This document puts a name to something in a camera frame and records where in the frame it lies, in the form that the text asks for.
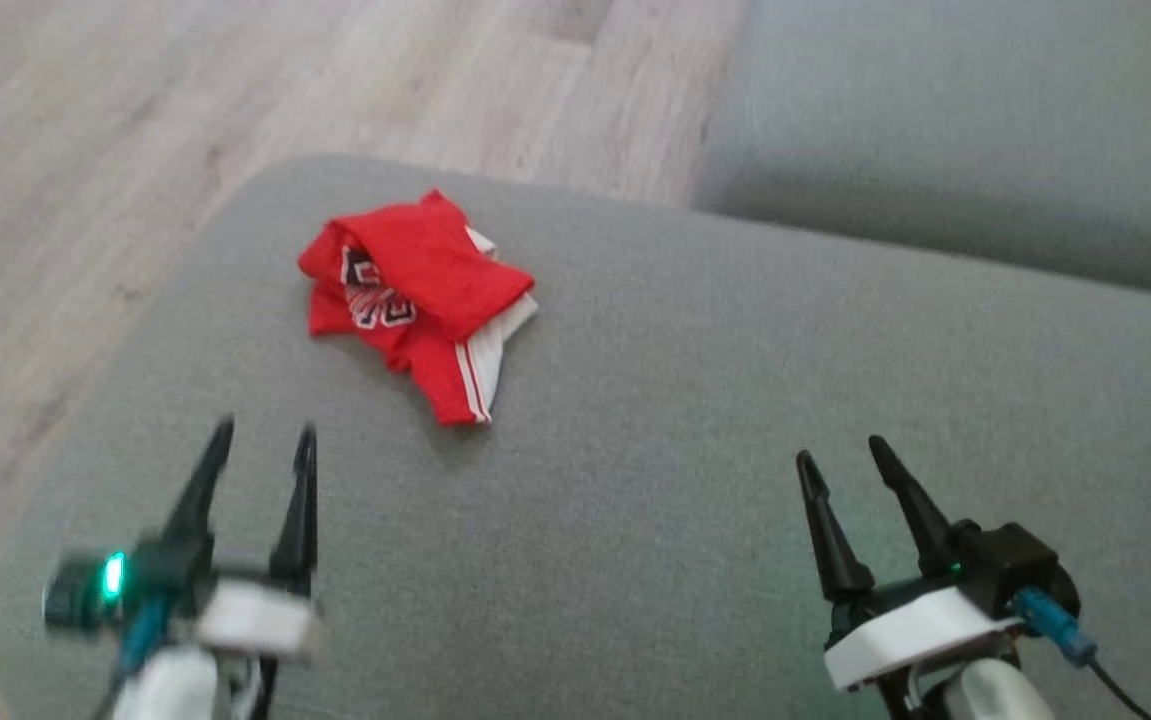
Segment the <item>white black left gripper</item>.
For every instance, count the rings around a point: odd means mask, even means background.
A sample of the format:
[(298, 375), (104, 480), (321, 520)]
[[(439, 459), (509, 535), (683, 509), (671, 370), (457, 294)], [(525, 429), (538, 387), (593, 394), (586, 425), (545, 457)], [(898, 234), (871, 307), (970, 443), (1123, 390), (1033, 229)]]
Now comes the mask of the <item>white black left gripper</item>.
[[(214, 533), (211, 501), (233, 445), (235, 416), (218, 421), (159, 539), (171, 566), (208, 566)], [(200, 653), (209, 700), (196, 700), (191, 719), (268, 719), (284, 665), (311, 665), (325, 648), (322, 610), (313, 597), (318, 564), (318, 439), (302, 428), (285, 510), (268, 570), (287, 591), (222, 580), (196, 620), (190, 648)]]

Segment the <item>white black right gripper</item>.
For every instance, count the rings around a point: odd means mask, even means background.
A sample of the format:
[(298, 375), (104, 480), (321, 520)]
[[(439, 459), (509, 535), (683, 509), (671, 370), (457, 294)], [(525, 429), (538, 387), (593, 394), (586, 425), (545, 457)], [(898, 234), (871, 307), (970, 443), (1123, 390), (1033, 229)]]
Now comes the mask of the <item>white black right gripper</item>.
[[(885, 438), (869, 437), (868, 447), (904, 511), (923, 577), (953, 570), (956, 556), (940, 507)], [(1009, 611), (991, 618), (958, 588), (927, 580), (875, 588), (808, 450), (796, 455), (796, 473), (821, 589), (832, 606), (825, 666), (837, 691), (876, 688), (891, 719), (1026, 719), (1020, 619)]]

